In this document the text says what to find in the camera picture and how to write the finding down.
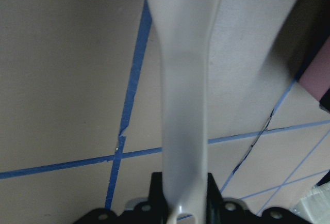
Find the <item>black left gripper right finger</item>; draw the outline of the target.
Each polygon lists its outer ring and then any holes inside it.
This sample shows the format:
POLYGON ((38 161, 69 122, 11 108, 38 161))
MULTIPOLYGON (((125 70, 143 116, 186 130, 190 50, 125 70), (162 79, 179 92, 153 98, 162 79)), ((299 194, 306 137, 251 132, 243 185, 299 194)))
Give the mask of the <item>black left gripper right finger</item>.
POLYGON ((208 173, 207 176, 206 223, 219 224, 221 223, 220 208, 223 199, 213 175, 208 173))

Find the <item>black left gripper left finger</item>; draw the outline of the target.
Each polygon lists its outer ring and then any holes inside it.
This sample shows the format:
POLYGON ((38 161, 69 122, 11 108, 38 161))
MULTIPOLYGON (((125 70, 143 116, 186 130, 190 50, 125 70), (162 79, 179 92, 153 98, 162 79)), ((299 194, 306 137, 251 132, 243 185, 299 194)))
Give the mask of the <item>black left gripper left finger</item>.
POLYGON ((148 204, 152 223, 167 223, 168 205, 163 194, 162 173, 153 172, 151 176, 148 204))

